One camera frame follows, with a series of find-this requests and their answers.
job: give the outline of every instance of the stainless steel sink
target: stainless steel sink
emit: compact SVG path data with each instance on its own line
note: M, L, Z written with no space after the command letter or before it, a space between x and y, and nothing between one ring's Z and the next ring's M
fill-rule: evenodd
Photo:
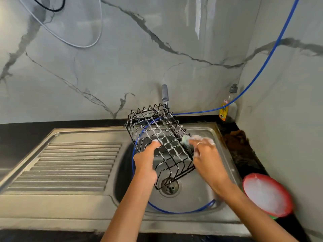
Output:
M240 185L216 123L184 127L214 140L231 180ZM123 127L53 130L0 181L0 228L104 231L131 182L132 153ZM212 200L203 211L187 213ZM149 201L158 209L147 205L141 232L250 235L196 170L154 188Z

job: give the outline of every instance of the backsplash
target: backsplash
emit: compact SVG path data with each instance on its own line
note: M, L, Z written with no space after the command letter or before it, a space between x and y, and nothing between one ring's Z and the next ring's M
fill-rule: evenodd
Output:
M65 40L91 44L98 0L30 10ZM59 7L61 0L40 0ZM260 0L102 0L103 33L87 49L46 31L18 0L0 0L0 124L126 118L161 101L171 111L218 107L246 61Z

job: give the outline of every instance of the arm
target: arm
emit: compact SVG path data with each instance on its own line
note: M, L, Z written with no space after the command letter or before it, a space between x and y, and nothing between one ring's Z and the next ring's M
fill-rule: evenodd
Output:
M153 141L144 152L136 154L135 175L118 206L101 242L136 241L141 221L157 174L152 169L154 150L160 146Z
M204 138L190 140L190 144L195 147L193 162L197 171L236 213L256 241L297 241L231 182L212 141Z

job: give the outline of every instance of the drain strainer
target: drain strainer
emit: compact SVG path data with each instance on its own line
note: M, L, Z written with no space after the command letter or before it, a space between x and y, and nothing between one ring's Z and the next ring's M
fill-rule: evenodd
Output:
M162 188L159 190L160 194L167 197L167 198L173 198L177 196L181 189L182 189L182 184L180 181L174 179L172 177L167 177L161 182Z

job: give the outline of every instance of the blue hose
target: blue hose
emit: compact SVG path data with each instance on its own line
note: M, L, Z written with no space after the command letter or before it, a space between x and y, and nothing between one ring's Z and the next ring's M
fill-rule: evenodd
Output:
M294 1L294 4L292 6L292 9L290 10L290 13L289 13L289 15L287 17L287 20L286 20L285 24L284 24L284 27L283 27L282 31L280 32L280 34L279 34L279 36L278 36L278 38L277 38L277 40L275 42L275 45L272 48L272 50L270 51L270 53L269 53L266 61L264 62L263 66L260 68L260 70L258 71L258 73L256 74L256 76L253 78L253 80L250 82L250 84L234 100L232 100L227 105L224 105L224 106L219 107L219 108L216 108L216 109L210 109L210 110L205 110L205 111L196 111L196 112L188 112L188 113L177 113L177 114L173 114L173 115L198 114L198 113L212 112L212 111L215 111L215 110L223 109L223 108L229 106L230 104L234 103L235 101L237 101L249 89L249 87L251 87L251 85L256 81L256 79L260 76L260 74L262 73L262 71L264 70L264 68L266 67L266 65L268 64L270 58L272 57L274 51L276 50L277 46L279 45L279 43L280 43L280 41L281 41L281 39L282 39L285 31L286 31L286 28L287 28L287 26L288 26L288 24L289 24L289 22L290 22L290 20L291 20L291 18L293 16L293 14L294 14L294 11L295 11L295 9L297 7L298 1L299 0L295 0Z
M285 22L285 24L284 24L284 26L283 26L283 29L281 30L281 32L280 32L280 34L279 34L279 36L278 36L278 38L277 38L277 40L276 40L276 42L275 42L275 44L274 44L274 46L273 46L273 48L272 48L272 50L270 51L270 53L269 53L269 55L268 55L268 57L267 57L267 59L266 59L266 61L264 62L264 64L263 64L263 66L260 68L260 70L258 71L258 73L256 74L256 76L253 78L253 80L250 82L250 84L234 99L234 100L232 100L230 103L228 103L227 105L224 105L224 106L222 106L222 107L219 107L219 108L216 108L216 109L211 109L211 110L205 110L205 111L196 111L196 112L188 112L188 113L177 113L177 114L173 114L173 115L182 115L182 114L198 114L198 113L206 113L206 112L212 112L212 111L216 111L216 110L219 110L219 109L223 109L223 108L225 108L225 107L227 107L227 106L229 106L230 104L232 104L232 103L234 103L235 101L237 101L249 88L250 88L250 86L256 81L256 79L260 76L260 74L262 73L262 71L264 70L264 68L267 66L267 64L268 64L268 62L269 62L269 60L270 60L270 58L272 57L272 55L273 55L273 53L274 53L274 51L276 50L276 48L277 48L277 46L279 45L279 43L280 43L280 41L281 41L281 38L283 37L283 35L284 35L284 33L285 33L285 31L286 31L286 28L287 28L287 26L288 26L288 24L289 24L289 22L290 22L290 20L291 20L291 18L292 18L292 16L293 16L293 14L294 14L294 11L295 11L295 9L296 9L296 7L297 7L297 4L298 4L298 1L299 0L295 0L294 1L294 4L293 4L293 6L292 6L292 9L290 10L290 13L289 13L289 15L288 15L288 17L287 17L287 20L286 20L286 22ZM132 177L133 177L133 175L134 175L134 173L135 173L135 171L134 171L134 161L133 161L133 156L135 155L135 150L136 150L136 148L133 148L133 153L132 153ZM163 212L163 213L168 213L168 214L187 214L187 213L193 213L193 212L198 212L198 211L203 211L203 210L205 210L206 208L208 208L208 207L210 207L210 206L212 206L213 204L215 203L215 200L213 199L212 201L210 201L208 204L206 204L205 206L203 206L203 207L201 207L201 208L199 208L199 209L197 209L197 210L194 210L194 211L189 211L189 212L170 212L170 211L165 211L165 210L162 210L162 209L160 209L160 208L158 208L158 207L156 207L155 205L153 205L152 203L150 203L150 202L148 202L148 204L149 205L151 205L153 208L155 208L156 210L158 210L158 211L160 211L160 212Z

